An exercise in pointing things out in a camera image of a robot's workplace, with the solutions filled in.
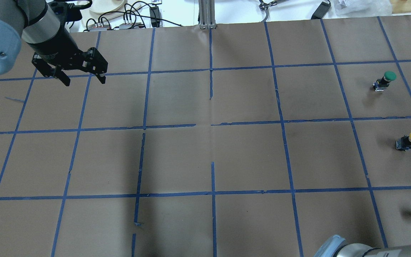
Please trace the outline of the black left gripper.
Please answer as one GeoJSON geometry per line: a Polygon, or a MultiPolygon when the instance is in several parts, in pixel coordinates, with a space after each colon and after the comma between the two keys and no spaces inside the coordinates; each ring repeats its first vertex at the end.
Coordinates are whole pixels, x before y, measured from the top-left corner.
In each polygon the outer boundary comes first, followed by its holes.
{"type": "Polygon", "coordinates": [[[44,77],[56,78],[69,87],[71,79],[64,71],[80,70],[95,75],[101,84],[106,83],[107,60],[96,47],[80,50],[64,27],[51,39],[28,45],[34,50],[31,62],[44,77]]]}

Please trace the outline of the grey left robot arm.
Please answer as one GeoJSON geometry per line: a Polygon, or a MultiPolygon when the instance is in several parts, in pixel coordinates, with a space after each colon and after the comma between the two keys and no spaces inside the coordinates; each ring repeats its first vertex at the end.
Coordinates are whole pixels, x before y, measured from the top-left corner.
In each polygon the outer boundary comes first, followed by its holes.
{"type": "Polygon", "coordinates": [[[67,22],[80,20],[81,10],[91,5],[91,0],[84,5],[71,0],[0,0],[0,75],[13,68],[25,42],[34,50],[31,63],[43,77],[69,86],[66,71],[80,70],[104,84],[106,59],[96,47],[80,50],[65,27],[67,22]]]}

